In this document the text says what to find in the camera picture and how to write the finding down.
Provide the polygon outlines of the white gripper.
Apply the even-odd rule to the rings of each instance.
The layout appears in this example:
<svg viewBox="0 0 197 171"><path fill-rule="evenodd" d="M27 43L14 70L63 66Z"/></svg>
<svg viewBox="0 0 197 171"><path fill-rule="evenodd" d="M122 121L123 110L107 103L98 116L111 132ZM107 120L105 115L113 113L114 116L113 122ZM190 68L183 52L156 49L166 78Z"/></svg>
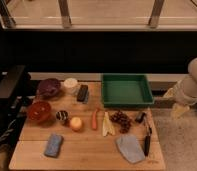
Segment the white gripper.
<svg viewBox="0 0 197 171"><path fill-rule="evenodd" d="M171 117L177 119L190 110L189 106L197 103L197 82L192 78L184 78L178 81L173 88L169 88L163 95L163 98L171 97L174 97L177 102L172 107Z"/></svg>

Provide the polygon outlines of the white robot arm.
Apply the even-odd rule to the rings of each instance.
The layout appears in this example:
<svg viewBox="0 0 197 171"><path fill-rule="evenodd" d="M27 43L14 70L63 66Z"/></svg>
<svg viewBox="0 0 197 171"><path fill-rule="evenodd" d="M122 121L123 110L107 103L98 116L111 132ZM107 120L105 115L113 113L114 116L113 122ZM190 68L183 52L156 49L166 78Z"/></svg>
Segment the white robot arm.
<svg viewBox="0 0 197 171"><path fill-rule="evenodd" d="M197 58L188 64L188 74L169 88L164 98L173 99L171 117L178 119L197 103Z"/></svg>

